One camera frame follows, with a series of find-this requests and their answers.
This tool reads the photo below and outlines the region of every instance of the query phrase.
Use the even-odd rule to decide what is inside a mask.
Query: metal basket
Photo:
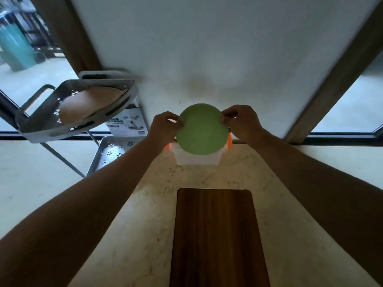
[[[84,91],[91,86],[108,86],[123,90],[121,97],[80,122],[63,125],[59,119],[59,105],[69,96]],[[52,94],[33,112],[29,118],[24,118],[24,112],[41,94],[53,89]],[[138,88],[134,80],[128,79],[79,79],[66,80],[55,89],[52,85],[42,86],[16,113],[18,131],[31,143],[42,143],[64,139],[90,130],[111,119],[124,110],[136,97]]]

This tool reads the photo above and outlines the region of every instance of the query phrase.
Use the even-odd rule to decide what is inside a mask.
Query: wooden cutting board
[[[178,191],[170,286],[270,286],[250,191]]]

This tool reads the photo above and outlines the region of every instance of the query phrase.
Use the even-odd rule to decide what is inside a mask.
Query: product box
[[[140,108],[133,104],[105,124],[116,137],[143,137],[148,133]]]

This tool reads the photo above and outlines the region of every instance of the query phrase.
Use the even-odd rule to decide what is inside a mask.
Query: hand
[[[222,111],[221,123],[242,141],[250,142],[254,135],[265,132],[251,106],[235,105]]]
[[[173,141],[175,134],[184,126],[178,119],[179,116],[171,112],[156,115],[147,138],[160,149],[163,149],[167,144]]]

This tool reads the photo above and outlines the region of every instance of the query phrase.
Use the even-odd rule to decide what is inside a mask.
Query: metal handle
[[[37,100],[39,96],[42,95],[43,92],[47,89],[55,90],[56,88],[52,85],[44,85],[38,91],[35,92],[33,96],[31,96],[22,106],[16,111],[15,121],[17,126],[20,128],[20,123],[22,121],[22,117],[24,112]]]
[[[84,75],[110,75],[118,76],[125,79],[133,79],[133,76],[127,72],[121,72],[119,70],[86,70],[78,74],[79,79],[82,79]]]

